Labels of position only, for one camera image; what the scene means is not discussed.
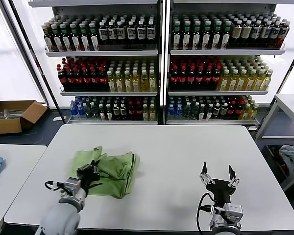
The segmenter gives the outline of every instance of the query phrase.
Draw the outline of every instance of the juice bottle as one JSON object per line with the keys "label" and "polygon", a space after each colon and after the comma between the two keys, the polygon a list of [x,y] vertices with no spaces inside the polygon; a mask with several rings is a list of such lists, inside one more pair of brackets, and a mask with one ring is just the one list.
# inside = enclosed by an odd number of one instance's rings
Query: juice bottle
{"label": "juice bottle", "polygon": [[263,83],[260,86],[260,89],[259,89],[260,91],[266,91],[267,90],[268,85],[269,85],[269,83],[271,81],[272,73],[273,73],[273,70],[268,70],[268,72],[266,74],[266,78],[265,78],[265,80],[263,81]]}
{"label": "juice bottle", "polygon": [[264,73],[265,73],[265,70],[258,71],[257,78],[255,79],[253,85],[251,86],[252,91],[259,91],[261,84],[265,80]]}

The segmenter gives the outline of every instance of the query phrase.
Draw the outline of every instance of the white bottle label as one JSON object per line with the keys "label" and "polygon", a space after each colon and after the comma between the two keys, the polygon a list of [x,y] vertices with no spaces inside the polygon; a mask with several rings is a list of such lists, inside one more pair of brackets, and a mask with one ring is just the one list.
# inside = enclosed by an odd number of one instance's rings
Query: white bottle label
{"label": "white bottle label", "polygon": [[188,43],[190,41],[190,36],[188,34],[185,34],[183,37],[183,50],[188,49]]}
{"label": "white bottle label", "polygon": [[251,86],[253,85],[253,83],[254,83],[254,80],[249,80],[245,91],[251,91]]}
{"label": "white bottle label", "polygon": [[131,82],[125,81],[126,92],[131,92]]}
{"label": "white bottle label", "polygon": [[193,50],[197,49],[198,42],[199,42],[199,35],[195,34],[194,37],[193,37],[193,47],[192,47]]}
{"label": "white bottle label", "polygon": [[94,50],[99,50],[98,38],[96,36],[92,36],[92,43],[94,46]]}
{"label": "white bottle label", "polygon": [[148,113],[143,113],[143,119],[144,121],[148,121]]}
{"label": "white bottle label", "polygon": [[234,91],[235,84],[236,84],[236,80],[231,81],[230,86],[229,86],[229,91],[230,92]]}
{"label": "white bottle label", "polygon": [[55,44],[57,45],[58,50],[63,51],[63,47],[62,47],[60,38],[54,37],[54,41],[55,41]]}
{"label": "white bottle label", "polygon": [[180,44],[180,35],[175,34],[173,39],[173,50],[178,50],[179,44]]}
{"label": "white bottle label", "polygon": [[116,92],[116,89],[114,88],[114,82],[108,82],[109,83],[109,87],[110,87],[110,91],[111,92]]}
{"label": "white bottle label", "polygon": [[83,42],[83,45],[84,45],[85,51],[89,51],[88,38],[85,37],[85,36],[83,36],[83,37],[82,37],[82,42]]}
{"label": "white bottle label", "polygon": [[80,45],[77,37],[72,37],[76,51],[80,51]]}
{"label": "white bottle label", "polygon": [[225,34],[222,38],[221,49],[226,49],[227,43],[229,41],[230,35]]}
{"label": "white bottle label", "polygon": [[208,42],[209,42],[209,34],[204,35],[203,39],[202,39],[202,46],[201,49],[202,50],[206,50],[208,47]]}
{"label": "white bottle label", "polygon": [[218,47],[218,43],[219,43],[219,39],[220,39],[220,35],[219,35],[219,34],[216,34],[216,35],[214,36],[213,41],[212,41],[212,46],[211,46],[211,49],[212,49],[212,50],[217,49],[217,47]]}

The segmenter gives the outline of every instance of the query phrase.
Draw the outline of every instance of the metal shelf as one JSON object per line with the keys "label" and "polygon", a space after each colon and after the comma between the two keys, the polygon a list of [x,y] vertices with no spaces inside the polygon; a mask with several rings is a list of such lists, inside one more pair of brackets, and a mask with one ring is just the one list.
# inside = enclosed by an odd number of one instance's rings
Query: metal shelf
{"label": "metal shelf", "polygon": [[284,44],[279,50],[269,49],[218,49],[218,50],[171,50],[171,55],[282,55]]}
{"label": "metal shelf", "polygon": [[31,7],[56,6],[89,6],[89,5],[120,5],[120,4],[156,4],[157,0],[33,0]]}
{"label": "metal shelf", "polygon": [[241,91],[241,92],[220,92],[220,91],[209,91],[209,92],[168,92],[168,95],[261,95],[267,94],[267,91]]}
{"label": "metal shelf", "polygon": [[62,96],[157,96],[157,92],[65,92]]}
{"label": "metal shelf", "polygon": [[167,120],[167,125],[242,125],[258,126],[256,120],[239,121],[239,120],[201,120],[201,121],[184,121],[184,120]]}

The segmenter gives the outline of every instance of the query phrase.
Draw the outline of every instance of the beverage bottle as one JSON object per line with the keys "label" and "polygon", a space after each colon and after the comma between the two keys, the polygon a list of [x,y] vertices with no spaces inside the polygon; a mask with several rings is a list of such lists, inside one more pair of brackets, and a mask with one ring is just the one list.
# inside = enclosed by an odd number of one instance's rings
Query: beverage bottle
{"label": "beverage bottle", "polygon": [[248,116],[248,111],[250,109],[250,104],[245,104],[244,110],[243,112],[241,112],[241,114],[239,115],[239,120],[247,120],[247,116]]}
{"label": "beverage bottle", "polygon": [[249,113],[247,116],[247,120],[254,120],[257,114],[257,110],[258,110],[259,104],[255,103],[254,107],[252,109],[249,109]]}
{"label": "beverage bottle", "polygon": [[257,77],[255,78],[255,81],[253,85],[251,86],[252,91],[259,91],[261,84],[265,80],[265,70],[259,70],[257,73]]}
{"label": "beverage bottle", "polygon": [[290,21],[286,21],[286,23],[281,26],[278,37],[275,40],[275,47],[276,48],[280,48],[282,46],[282,44],[284,42],[284,39],[285,39],[286,35],[288,34],[288,32],[290,30],[290,24],[291,24]]}
{"label": "beverage bottle", "polygon": [[149,111],[147,104],[143,104],[143,120],[148,121]]}
{"label": "beverage bottle", "polygon": [[220,49],[226,49],[228,46],[229,38],[230,38],[230,30],[231,30],[231,21],[225,22],[224,32],[222,34],[222,40],[220,40]]}
{"label": "beverage bottle", "polygon": [[194,24],[194,31],[193,31],[193,43],[192,43],[192,49],[196,50],[198,47],[201,47],[199,44],[200,39],[200,21],[195,21]]}
{"label": "beverage bottle", "polygon": [[190,21],[185,21],[184,22],[184,31],[183,31],[183,37],[182,37],[183,50],[188,49],[188,44],[189,44],[189,41],[190,41],[190,25],[191,25]]}
{"label": "beverage bottle", "polygon": [[202,42],[201,42],[201,49],[202,50],[208,49],[209,38],[210,38],[210,25],[211,25],[210,21],[205,22],[204,32],[201,37],[202,38]]}
{"label": "beverage bottle", "polygon": [[172,32],[172,46],[173,50],[179,50],[180,46],[180,21],[174,22],[174,31]]}
{"label": "beverage bottle", "polygon": [[155,78],[155,70],[149,70],[149,84],[150,84],[150,92],[156,92],[156,78]]}
{"label": "beverage bottle", "polygon": [[228,118],[233,117],[233,113],[234,113],[234,110],[235,110],[235,104],[236,104],[236,101],[232,101],[231,104],[229,105],[229,107],[227,109],[227,112],[226,112],[226,116]]}
{"label": "beverage bottle", "polygon": [[221,110],[220,110],[220,118],[225,118],[228,110],[228,104],[224,103],[221,105]]}
{"label": "beverage bottle", "polygon": [[215,23],[215,29],[210,39],[210,45],[212,50],[215,50],[218,48],[220,36],[221,36],[221,24],[222,24],[221,21],[216,21]]}

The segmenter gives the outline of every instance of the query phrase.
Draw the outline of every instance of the yellow bottle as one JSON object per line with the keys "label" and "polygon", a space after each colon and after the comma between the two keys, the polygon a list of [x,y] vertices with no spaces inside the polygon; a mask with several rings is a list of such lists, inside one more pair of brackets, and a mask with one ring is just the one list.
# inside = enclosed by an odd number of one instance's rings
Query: yellow bottle
{"label": "yellow bottle", "polygon": [[140,92],[141,91],[141,84],[140,84],[140,79],[137,74],[137,70],[133,70],[133,92]]}
{"label": "yellow bottle", "polygon": [[149,70],[149,84],[150,84],[150,92],[156,92],[156,78],[155,78],[155,70]]}
{"label": "yellow bottle", "polygon": [[246,104],[243,112],[239,115],[239,120],[247,120],[249,109],[250,109],[250,104]]}
{"label": "yellow bottle", "polygon": [[266,74],[266,78],[265,78],[264,82],[260,86],[260,89],[259,89],[260,91],[266,91],[267,90],[268,85],[269,85],[269,83],[271,81],[272,73],[273,73],[273,70],[268,70],[268,72]]}
{"label": "yellow bottle", "polygon": [[228,79],[229,73],[230,73],[229,70],[224,70],[223,75],[218,82],[218,86],[217,86],[218,91],[221,91],[221,92],[225,91],[225,87],[227,84],[227,79]]}
{"label": "yellow bottle", "polygon": [[247,74],[247,71],[242,70],[240,76],[237,76],[236,85],[235,85],[234,90],[241,91],[243,89],[243,84],[244,84],[246,76],[247,76],[246,74]]}
{"label": "yellow bottle", "polygon": [[125,74],[125,89],[126,92],[133,92],[133,81],[131,80],[130,73],[128,70],[124,72]]}
{"label": "yellow bottle", "polygon": [[117,77],[116,83],[117,83],[118,92],[125,92],[125,87],[122,82],[121,73],[118,70],[116,71],[116,77]]}
{"label": "yellow bottle", "polygon": [[253,85],[251,86],[252,91],[259,91],[261,84],[265,80],[264,73],[265,73],[265,70],[259,70],[258,71],[257,77],[256,77]]}
{"label": "yellow bottle", "polygon": [[147,71],[146,70],[142,70],[141,91],[142,92],[149,92],[149,82],[148,82],[148,77],[147,77]]}
{"label": "yellow bottle", "polygon": [[247,116],[247,120],[254,120],[257,114],[257,109],[259,107],[259,104],[254,104],[254,107],[252,109],[250,109],[248,116]]}
{"label": "yellow bottle", "polygon": [[251,70],[248,78],[245,80],[243,84],[243,91],[251,91],[251,86],[255,81],[256,70]]}
{"label": "yellow bottle", "polygon": [[226,91],[231,92],[234,90],[234,87],[236,84],[236,77],[237,77],[238,72],[239,72],[238,70],[233,70],[231,76],[228,77],[226,88],[225,88]]}

